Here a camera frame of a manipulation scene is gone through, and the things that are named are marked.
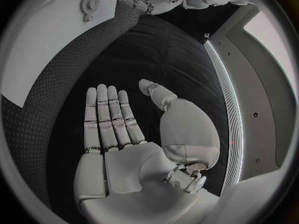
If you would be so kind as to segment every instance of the black fabric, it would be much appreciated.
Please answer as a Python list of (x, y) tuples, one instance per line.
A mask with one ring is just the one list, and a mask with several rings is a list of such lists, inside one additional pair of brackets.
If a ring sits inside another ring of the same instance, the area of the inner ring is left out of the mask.
[(220, 194), (228, 155), (228, 121), (213, 65), (197, 40), (157, 17), (144, 16), (91, 64), (68, 96), (56, 121), (48, 153), (49, 194), (54, 210), (71, 223), (79, 223), (73, 215), (72, 185), (83, 153), (85, 96), (89, 87), (103, 83), (126, 90), (146, 139), (160, 144), (162, 112), (139, 91), (141, 78), (164, 85), (211, 117), (220, 136), (221, 154), (215, 167), (206, 173), (205, 187)]
[[(4, 131), (11, 154), (24, 180), (48, 206), (46, 155), (56, 117), (84, 70), (113, 40), (134, 26), (138, 17), (136, 10), (118, 5), (114, 19), (85, 32), (56, 55), (39, 75), (22, 109), (2, 100)], [(53, 178), (53, 182), (63, 181)]]

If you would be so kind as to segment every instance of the white light strip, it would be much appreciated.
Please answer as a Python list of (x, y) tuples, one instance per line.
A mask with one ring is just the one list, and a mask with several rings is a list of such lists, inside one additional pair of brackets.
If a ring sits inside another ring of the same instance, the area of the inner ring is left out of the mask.
[(215, 48), (213, 47), (213, 45), (210, 43), (210, 41), (207, 41), (205, 43), (205, 45), (209, 46), (212, 51), (214, 52), (214, 54), (216, 55), (217, 59), (219, 60), (219, 63), (221, 64), (223, 70), (225, 71), (225, 74), (226, 74), (226, 77), (227, 77), (227, 80), (230, 84), (230, 87), (231, 87), (231, 90), (233, 92), (233, 95), (235, 97), (235, 102), (237, 104), (237, 110), (238, 110), (238, 114), (239, 114), (239, 117), (240, 117), (240, 125), (241, 125), (241, 139), (242, 139), (242, 146), (241, 146), (241, 165), (240, 165), (240, 170), (239, 170), (239, 173), (238, 173), (238, 178), (237, 178), (237, 183), (240, 181), (240, 177), (241, 177), (241, 172), (242, 172), (242, 167), (243, 167), (243, 153), (244, 153), (244, 133), (243, 133), (243, 122), (242, 122), (242, 115), (241, 115), (241, 111), (240, 111), (240, 106), (239, 106), (239, 103), (238, 103), (238, 99), (237, 99), (237, 94), (235, 92), (235, 89), (234, 89), (234, 86), (232, 84), (232, 81), (228, 75), (228, 72), (222, 62), (222, 60), (220, 59), (220, 56), (218, 55), (218, 53), (216, 52)]

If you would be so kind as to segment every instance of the led light strip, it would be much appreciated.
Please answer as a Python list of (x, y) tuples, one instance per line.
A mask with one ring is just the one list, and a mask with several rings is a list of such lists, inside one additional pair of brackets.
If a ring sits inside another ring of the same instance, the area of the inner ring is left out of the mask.
[(231, 185), (237, 184), (240, 181), (244, 145), (242, 116), (236, 92), (223, 62), (209, 41), (204, 44), (204, 47), (215, 67), (227, 106), (230, 140), (227, 169), (221, 191), (223, 192)]

